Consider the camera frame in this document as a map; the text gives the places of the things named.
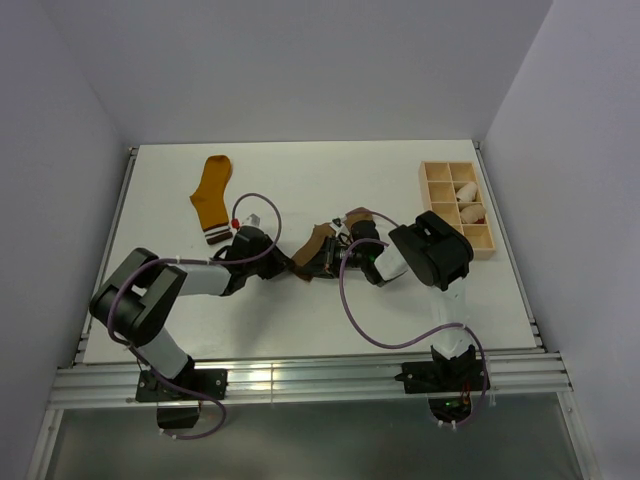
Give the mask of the mustard striped sock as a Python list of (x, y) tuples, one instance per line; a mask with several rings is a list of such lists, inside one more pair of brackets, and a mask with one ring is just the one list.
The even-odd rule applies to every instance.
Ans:
[(204, 164), (198, 187), (190, 195), (208, 245), (216, 245), (232, 237), (224, 201), (231, 176), (232, 164), (227, 156), (210, 156)]

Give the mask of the brown sock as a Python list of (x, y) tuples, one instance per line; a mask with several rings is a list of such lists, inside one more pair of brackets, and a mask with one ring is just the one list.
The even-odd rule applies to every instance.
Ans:
[[(373, 214), (371, 211), (360, 207), (345, 214), (348, 217), (347, 226), (350, 227), (357, 220), (373, 220)], [(301, 280), (305, 282), (311, 282), (314, 278), (309, 278), (304, 275), (304, 265), (309, 262), (312, 257), (319, 251), (320, 247), (324, 243), (325, 239), (334, 237), (335, 232), (330, 226), (329, 222), (316, 224), (309, 239), (303, 244), (293, 255), (293, 269), (292, 272)]]

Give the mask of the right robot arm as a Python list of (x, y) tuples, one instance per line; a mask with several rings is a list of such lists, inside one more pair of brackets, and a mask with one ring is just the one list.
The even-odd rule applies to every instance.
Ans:
[[(452, 390), (468, 374), (464, 362), (481, 351), (467, 325), (464, 279), (474, 259), (468, 240), (432, 211), (416, 217), (411, 225), (392, 222), (387, 243), (380, 239), (375, 219), (387, 217), (358, 208), (344, 217), (314, 227), (310, 239), (294, 255), (295, 274), (305, 280), (336, 279), (345, 314), (368, 343), (385, 350), (402, 350), (431, 338), (435, 383)], [(436, 325), (418, 337), (398, 344), (374, 339), (358, 324), (345, 291), (345, 271), (359, 270), (366, 280), (383, 287), (407, 272), (435, 293), (430, 301)]]

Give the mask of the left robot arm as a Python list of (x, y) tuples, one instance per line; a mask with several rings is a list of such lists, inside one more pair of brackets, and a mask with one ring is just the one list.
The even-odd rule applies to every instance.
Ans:
[(180, 296), (227, 297), (257, 276), (270, 280), (294, 262), (258, 227), (243, 226), (232, 242), (206, 260), (162, 259), (134, 249), (91, 299), (89, 311), (150, 368), (159, 388), (172, 399), (222, 397), (224, 381), (195, 368), (165, 323)]

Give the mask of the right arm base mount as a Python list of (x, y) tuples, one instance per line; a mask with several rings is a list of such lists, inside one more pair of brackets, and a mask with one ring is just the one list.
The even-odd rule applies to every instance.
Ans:
[(444, 423), (468, 419), (473, 412), (473, 393), (487, 393), (490, 380), (481, 360), (471, 354), (462, 358), (434, 358), (431, 361), (405, 362), (394, 380), (403, 385), (407, 395), (448, 394), (429, 399), (431, 414)]

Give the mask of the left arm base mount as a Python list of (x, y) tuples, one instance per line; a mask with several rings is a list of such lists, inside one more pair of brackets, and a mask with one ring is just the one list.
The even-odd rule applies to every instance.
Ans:
[[(228, 371), (226, 369), (195, 369), (180, 379), (166, 379), (154, 370), (139, 374), (135, 401), (156, 404), (156, 423), (164, 434), (178, 439), (198, 439), (219, 431), (227, 420), (225, 399)], [(209, 431), (188, 433), (200, 419), (206, 402), (214, 404), (221, 417)]]

